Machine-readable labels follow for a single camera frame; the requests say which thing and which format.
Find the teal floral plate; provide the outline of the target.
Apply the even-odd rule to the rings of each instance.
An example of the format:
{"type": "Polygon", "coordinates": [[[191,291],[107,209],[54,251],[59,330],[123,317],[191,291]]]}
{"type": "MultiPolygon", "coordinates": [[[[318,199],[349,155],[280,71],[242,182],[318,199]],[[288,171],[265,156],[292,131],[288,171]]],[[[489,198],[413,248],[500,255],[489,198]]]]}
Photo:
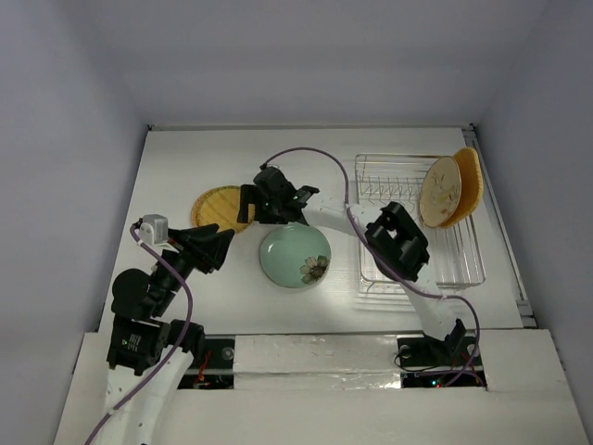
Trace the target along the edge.
{"type": "Polygon", "coordinates": [[[330,268],[332,251],[317,228],[300,223],[269,232],[259,246],[259,264],[276,285],[305,288],[321,281],[330,268]]]}

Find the cream floral plate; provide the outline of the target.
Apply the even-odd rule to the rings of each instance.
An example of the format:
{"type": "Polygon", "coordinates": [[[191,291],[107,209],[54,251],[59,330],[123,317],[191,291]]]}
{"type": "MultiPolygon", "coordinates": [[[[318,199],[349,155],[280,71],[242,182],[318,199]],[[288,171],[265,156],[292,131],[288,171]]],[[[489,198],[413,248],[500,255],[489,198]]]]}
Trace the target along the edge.
{"type": "Polygon", "coordinates": [[[461,172],[452,157],[439,158],[426,173],[419,198],[425,226],[435,228],[446,222],[459,206],[461,172]]]}

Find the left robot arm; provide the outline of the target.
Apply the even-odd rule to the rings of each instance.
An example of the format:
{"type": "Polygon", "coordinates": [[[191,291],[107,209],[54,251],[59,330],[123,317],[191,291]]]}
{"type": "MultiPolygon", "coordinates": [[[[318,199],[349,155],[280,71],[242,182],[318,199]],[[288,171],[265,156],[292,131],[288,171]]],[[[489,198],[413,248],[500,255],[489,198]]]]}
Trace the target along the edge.
{"type": "Polygon", "coordinates": [[[191,320],[187,279],[218,271],[235,235],[216,223],[171,229],[156,214],[134,222],[130,233],[156,263],[151,273],[127,269],[112,284],[104,413],[89,444],[154,443],[184,374],[211,355],[203,326],[191,320]]]}

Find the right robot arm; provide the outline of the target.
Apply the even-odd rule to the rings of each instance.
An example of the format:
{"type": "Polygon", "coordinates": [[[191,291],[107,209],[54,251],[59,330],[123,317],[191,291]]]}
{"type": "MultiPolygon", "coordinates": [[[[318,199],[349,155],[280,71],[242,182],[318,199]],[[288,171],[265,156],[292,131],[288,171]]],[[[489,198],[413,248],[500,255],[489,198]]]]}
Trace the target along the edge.
{"type": "Polygon", "coordinates": [[[436,284],[428,239],[404,206],[395,201],[381,208],[351,204],[347,197],[330,197],[317,187],[297,188],[268,166],[251,184],[240,186],[238,222],[247,221],[250,208],[258,223],[301,223],[356,237],[380,272],[404,288],[428,337],[428,356],[447,363],[460,353],[466,328],[436,284]]]}

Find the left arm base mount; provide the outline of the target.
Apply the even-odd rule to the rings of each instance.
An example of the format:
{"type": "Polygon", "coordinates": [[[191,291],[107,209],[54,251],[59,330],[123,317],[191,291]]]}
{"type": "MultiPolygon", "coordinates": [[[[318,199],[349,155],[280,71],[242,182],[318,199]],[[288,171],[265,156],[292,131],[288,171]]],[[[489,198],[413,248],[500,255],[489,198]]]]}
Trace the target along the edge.
{"type": "Polygon", "coordinates": [[[190,365],[177,389],[233,389],[234,349],[235,337],[206,337],[202,357],[190,365]]]}

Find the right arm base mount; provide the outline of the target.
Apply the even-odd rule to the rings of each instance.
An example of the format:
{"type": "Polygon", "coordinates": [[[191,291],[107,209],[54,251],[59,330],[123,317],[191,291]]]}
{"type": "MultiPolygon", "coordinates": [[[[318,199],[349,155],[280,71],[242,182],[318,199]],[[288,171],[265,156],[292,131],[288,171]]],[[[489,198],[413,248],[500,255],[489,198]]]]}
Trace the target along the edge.
{"type": "Polygon", "coordinates": [[[404,388],[486,388],[486,373],[479,352],[473,356],[475,337],[468,336],[453,353],[428,337],[397,337],[394,365],[402,372],[404,388]]]}

